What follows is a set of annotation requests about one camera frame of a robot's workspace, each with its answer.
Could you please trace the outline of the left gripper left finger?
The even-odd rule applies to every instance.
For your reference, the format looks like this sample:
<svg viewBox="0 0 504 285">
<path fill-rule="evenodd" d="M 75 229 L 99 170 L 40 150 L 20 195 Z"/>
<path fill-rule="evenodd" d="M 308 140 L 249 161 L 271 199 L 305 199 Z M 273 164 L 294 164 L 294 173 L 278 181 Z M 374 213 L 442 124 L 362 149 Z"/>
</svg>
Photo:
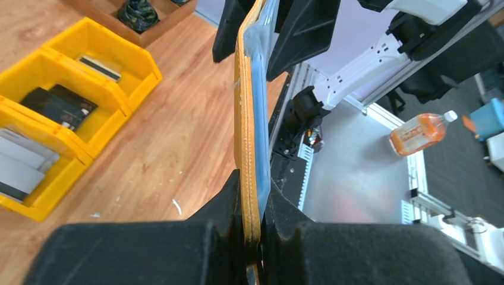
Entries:
<svg viewBox="0 0 504 285">
<path fill-rule="evenodd" d="M 24 284 L 243 284 L 240 173 L 190 218 L 54 230 Z"/>
</svg>

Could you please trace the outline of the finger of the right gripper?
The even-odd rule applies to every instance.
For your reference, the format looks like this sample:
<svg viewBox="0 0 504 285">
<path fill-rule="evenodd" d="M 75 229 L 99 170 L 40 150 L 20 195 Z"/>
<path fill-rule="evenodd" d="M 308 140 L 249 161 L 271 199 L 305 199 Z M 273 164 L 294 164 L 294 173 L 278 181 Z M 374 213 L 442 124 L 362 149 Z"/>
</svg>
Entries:
<svg viewBox="0 0 504 285">
<path fill-rule="evenodd" d="M 278 38 L 267 65 L 266 79 L 330 48 L 340 0 L 280 1 L 275 23 Z"/>
<path fill-rule="evenodd" d="M 239 27 L 254 3 L 255 0 L 225 0 L 212 47 L 214 63 L 220 63 L 234 53 Z"/>
</svg>

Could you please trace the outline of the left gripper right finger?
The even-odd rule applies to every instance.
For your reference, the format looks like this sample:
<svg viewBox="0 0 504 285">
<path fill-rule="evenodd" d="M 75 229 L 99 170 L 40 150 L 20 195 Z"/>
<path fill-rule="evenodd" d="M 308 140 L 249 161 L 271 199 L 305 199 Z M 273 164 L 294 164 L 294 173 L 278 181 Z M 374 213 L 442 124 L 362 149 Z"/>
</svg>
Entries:
<svg viewBox="0 0 504 285">
<path fill-rule="evenodd" d="M 272 185 L 264 284 L 470 284 L 457 251 L 417 224 L 318 223 Z"/>
</svg>

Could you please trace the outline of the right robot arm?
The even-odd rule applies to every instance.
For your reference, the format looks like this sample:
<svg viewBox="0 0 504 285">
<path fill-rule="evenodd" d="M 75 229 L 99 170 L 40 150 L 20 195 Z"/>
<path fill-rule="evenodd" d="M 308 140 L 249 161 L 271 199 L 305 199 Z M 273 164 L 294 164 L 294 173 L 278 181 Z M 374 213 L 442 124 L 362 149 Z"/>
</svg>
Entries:
<svg viewBox="0 0 504 285">
<path fill-rule="evenodd" d="M 389 68 L 418 62 L 443 48 L 490 1 L 361 1 L 371 11 L 396 15 L 377 42 L 336 74 L 295 96 L 282 130 L 291 136 L 318 126 L 344 97 Z M 242 58 L 259 47 L 266 79 L 328 50 L 339 1 L 226 1 L 213 60 Z"/>
</svg>

